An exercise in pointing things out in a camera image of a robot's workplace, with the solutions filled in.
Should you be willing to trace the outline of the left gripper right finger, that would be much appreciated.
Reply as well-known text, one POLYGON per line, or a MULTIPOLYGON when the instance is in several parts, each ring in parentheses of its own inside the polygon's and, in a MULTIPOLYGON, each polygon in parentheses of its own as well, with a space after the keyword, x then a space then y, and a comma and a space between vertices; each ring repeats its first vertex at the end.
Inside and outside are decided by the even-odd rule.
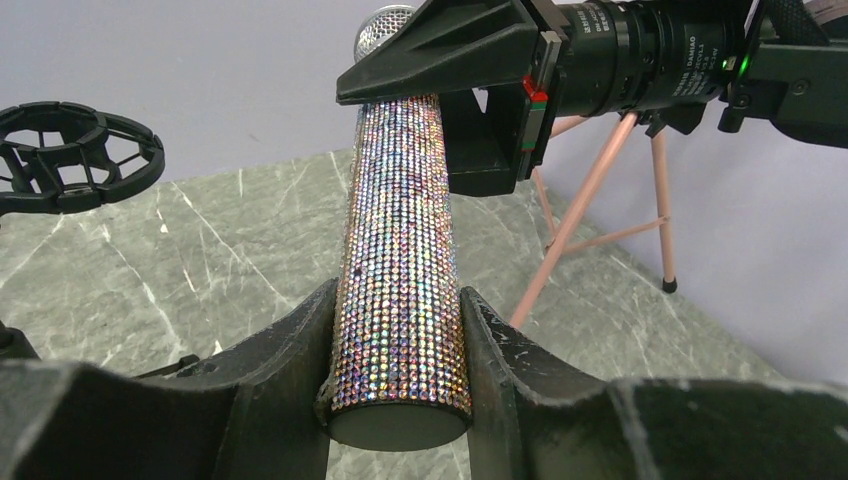
POLYGON ((475 479, 843 479, 847 393, 623 378, 560 360, 461 291, 475 479))

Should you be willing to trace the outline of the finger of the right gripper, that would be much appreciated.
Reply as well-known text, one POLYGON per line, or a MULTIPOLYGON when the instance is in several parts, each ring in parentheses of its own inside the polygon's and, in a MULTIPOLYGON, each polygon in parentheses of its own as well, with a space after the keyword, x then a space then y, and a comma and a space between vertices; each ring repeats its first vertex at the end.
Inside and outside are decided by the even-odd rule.
POLYGON ((496 87, 484 109, 471 90, 441 94, 439 101, 451 193, 507 195, 541 164, 550 135, 544 93, 496 87))
POLYGON ((526 1, 427 1, 340 75, 336 101, 359 105, 518 83, 541 27, 526 1))

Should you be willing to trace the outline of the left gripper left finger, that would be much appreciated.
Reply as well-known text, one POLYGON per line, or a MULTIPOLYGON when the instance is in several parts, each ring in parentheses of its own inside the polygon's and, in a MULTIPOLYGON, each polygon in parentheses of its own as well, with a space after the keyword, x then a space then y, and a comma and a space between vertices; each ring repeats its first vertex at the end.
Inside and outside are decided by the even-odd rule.
POLYGON ((314 405, 329 374, 336 286, 168 378, 4 361, 2 477, 323 478, 330 440, 314 405))

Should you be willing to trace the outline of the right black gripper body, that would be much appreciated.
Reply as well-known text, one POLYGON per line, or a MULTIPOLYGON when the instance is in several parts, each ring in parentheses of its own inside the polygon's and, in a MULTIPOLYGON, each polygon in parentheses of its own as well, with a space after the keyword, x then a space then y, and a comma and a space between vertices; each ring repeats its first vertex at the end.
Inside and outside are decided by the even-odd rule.
POLYGON ((634 112, 688 135, 730 81, 736 15, 723 1, 585 1, 552 14, 563 37, 553 118, 634 112))

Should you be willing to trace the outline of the rhinestone glitter microphone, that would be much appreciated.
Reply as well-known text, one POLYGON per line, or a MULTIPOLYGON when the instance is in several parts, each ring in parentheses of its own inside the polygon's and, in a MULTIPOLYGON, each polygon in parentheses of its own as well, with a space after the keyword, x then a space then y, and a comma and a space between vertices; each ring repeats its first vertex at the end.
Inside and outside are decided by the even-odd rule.
POLYGON ((330 436, 419 451, 472 415, 438 99, 359 108, 336 294, 330 436))

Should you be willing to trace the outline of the tripod stand with shock mount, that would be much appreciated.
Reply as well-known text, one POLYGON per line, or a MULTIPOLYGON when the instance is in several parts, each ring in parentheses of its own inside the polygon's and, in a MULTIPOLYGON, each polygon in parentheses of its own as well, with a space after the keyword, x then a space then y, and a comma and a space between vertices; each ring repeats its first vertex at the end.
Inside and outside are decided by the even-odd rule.
POLYGON ((1 214, 66 215, 131 198, 165 169, 161 139, 130 118, 58 101, 1 111, 1 214))

